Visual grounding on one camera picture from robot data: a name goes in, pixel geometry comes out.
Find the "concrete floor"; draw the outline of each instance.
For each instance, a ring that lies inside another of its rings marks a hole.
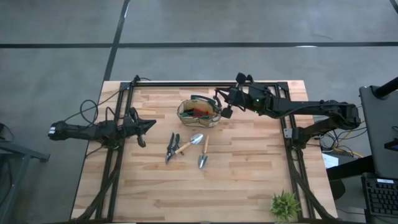
[[[0,44],[111,43],[122,4],[3,0]],[[398,41],[397,24],[388,0],[133,0],[121,42]],[[31,162],[15,223],[68,219],[87,142],[50,141],[47,131],[83,100],[98,99],[109,51],[0,49],[0,122],[19,144],[51,153],[47,164]],[[304,80],[310,100],[358,104],[360,86],[396,77],[397,58],[397,47],[119,49],[111,80],[231,80],[243,72],[256,80]],[[366,135],[345,145],[370,154]]]

